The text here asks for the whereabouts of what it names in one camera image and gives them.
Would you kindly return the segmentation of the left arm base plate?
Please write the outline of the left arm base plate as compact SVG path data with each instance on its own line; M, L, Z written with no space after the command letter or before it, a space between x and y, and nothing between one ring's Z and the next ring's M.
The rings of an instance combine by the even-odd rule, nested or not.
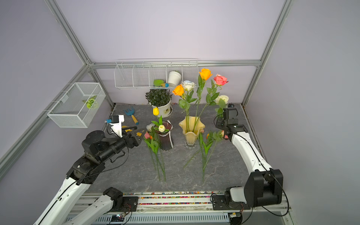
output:
M135 212L138 206L138 197L123 196L114 200L110 212Z

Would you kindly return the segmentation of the cream tulip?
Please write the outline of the cream tulip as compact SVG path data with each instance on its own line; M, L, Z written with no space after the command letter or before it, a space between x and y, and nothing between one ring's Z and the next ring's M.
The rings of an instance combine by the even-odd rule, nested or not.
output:
M154 130L155 130L156 132L158 132L159 134L164 134L164 133L167 133L167 132L170 131L170 130L167 129L164 125L160 125L160 126L158 126L158 127L154 127Z

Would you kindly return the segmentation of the orange rose tall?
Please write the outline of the orange rose tall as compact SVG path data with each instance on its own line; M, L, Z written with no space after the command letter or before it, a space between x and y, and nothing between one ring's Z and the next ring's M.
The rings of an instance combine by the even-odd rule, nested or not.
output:
M196 133L195 129L197 127L197 124L200 120L200 116L203 113L204 109L207 106L211 106L214 105L213 104L213 95L216 93L215 90L215 84L214 82L211 80L211 88L207 88L208 94L206 95L206 105L204 106L204 108L202 109L202 111L200 112L200 114L198 115L198 108L202 99L202 92L204 87L206 86L206 82L207 80L210 79L210 77L212 76L212 72L209 69L203 68L200 72L199 72L199 77L198 77L198 88L197 88L197 101L196 101L196 116L195 116L195 122L194 122L194 127L193 127L193 132Z

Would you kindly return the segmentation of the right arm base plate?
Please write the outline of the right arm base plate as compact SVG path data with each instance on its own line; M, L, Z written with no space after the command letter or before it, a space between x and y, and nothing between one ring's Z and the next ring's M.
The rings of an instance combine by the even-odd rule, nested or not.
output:
M210 202L214 211L243 211L251 208L244 202L231 202L224 195L211 194Z

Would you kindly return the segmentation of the yellow tulip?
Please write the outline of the yellow tulip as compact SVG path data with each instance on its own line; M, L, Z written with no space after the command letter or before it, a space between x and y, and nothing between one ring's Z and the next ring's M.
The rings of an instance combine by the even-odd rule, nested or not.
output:
M157 121L152 121L152 123L158 127L163 125L163 118L158 107L153 108L153 115L157 117Z

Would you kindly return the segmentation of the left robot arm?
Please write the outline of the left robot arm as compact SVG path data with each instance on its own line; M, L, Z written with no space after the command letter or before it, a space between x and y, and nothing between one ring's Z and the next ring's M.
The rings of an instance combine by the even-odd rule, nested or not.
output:
M129 150L141 143L137 127L127 127L120 136L107 138L104 131L89 133L82 141L84 155L69 169L59 191L36 220L36 225L61 225L65 222L75 203L95 182L97 177L107 172L106 162L113 156L129 156ZM84 211L71 221L70 225L90 225L101 215L115 210L131 210L124 202L123 193L109 187Z

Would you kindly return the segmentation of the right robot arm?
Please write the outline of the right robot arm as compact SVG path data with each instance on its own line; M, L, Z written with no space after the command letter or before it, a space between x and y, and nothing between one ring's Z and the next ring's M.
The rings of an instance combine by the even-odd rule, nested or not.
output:
M253 144L245 125L238 123L236 108L225 108L223 117L216 126L224 130L231 143L240 153L249 173L247 182L241 187L226 190L230 202L246 203L250 207L276 205L282 202L283 174L273 169Z

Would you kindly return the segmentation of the white rose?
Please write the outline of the white rose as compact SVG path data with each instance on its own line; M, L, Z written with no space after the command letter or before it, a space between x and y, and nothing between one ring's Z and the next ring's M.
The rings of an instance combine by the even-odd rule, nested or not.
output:
M190 109L190 104L195 102L197 99L193 98L193 94L194 94L194 88L196 87L196 84L194 82L185 80L182 82L182 87L183 87L183 94L181 96L181 101L179 101L179 104L181 105L181 108L184 109L184 111L186 112L186 117L185 117L185 121L186 121L186 129L185 129L185 133L189 132L189 109Z

